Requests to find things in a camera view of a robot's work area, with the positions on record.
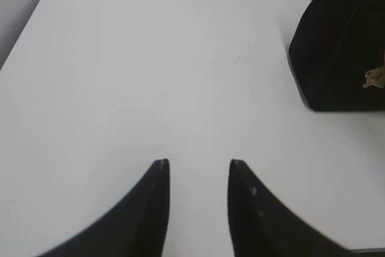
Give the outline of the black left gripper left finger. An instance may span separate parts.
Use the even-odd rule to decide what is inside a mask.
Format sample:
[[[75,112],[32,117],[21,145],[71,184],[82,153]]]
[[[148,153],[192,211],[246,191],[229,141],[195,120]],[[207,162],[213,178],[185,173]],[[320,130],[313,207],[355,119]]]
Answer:
[[[104,216],[44,256],[161,256],[170,212],[170,165],[156,160]]]

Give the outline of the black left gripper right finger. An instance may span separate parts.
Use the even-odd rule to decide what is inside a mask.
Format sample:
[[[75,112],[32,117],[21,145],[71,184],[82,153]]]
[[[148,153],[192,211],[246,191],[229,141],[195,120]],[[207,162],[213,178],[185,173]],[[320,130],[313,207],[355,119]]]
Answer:
[[[229,166],[227,216],[235,256],[353,256],[297,217],[237,159]]]

